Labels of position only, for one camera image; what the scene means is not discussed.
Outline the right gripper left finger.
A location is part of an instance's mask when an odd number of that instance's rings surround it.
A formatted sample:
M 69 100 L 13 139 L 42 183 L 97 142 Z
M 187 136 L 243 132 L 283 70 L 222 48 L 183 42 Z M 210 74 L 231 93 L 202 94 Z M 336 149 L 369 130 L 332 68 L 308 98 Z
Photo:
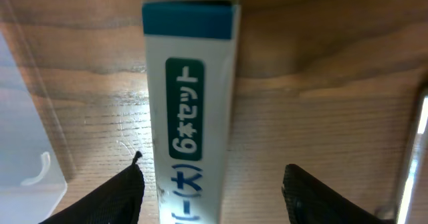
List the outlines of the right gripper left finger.
M 144 176 L 136 152 L 130 166 L 41 224 L 137 224 L 144 197 Z

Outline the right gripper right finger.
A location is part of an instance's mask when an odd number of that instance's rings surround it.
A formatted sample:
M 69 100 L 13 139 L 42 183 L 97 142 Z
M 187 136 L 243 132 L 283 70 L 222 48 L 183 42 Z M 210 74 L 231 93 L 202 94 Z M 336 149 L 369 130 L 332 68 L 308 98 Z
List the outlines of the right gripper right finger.
M 282 194 L 291 224 L 391 224 L 379 219 L 296 164 L 285 167 Z

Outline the clear plastic container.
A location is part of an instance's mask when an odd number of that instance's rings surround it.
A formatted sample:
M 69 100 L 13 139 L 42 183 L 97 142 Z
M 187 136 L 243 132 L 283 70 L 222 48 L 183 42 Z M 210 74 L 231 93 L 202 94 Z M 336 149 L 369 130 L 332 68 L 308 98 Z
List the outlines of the clear plastic container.
M 34 90 L 45 92 L 38 69 L 19 64 L 2 31 L 2 223 L 41 223 L 51 216 L 68 189 Z

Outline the blue white screwdriver box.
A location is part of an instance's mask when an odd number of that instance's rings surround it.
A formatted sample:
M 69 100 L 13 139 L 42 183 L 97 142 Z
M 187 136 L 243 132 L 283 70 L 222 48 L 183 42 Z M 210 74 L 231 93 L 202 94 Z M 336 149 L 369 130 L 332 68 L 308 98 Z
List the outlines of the blue white screwdriver box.
M 159 221 L 219 223 L 239 0 L 142 6 Z

